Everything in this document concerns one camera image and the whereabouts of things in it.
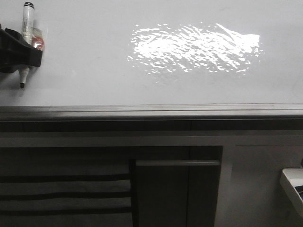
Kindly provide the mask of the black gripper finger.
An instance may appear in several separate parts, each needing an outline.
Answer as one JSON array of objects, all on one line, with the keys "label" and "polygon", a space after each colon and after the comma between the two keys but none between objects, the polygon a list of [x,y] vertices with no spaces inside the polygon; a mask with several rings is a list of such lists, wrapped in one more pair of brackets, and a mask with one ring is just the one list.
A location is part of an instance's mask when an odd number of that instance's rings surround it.
[{"label": "black gripper finger", "polygon": [[19,32],[0,30],[1,73],[14,73],[23,66],[40,67],[42,56],[43,52],[28,44]]}]

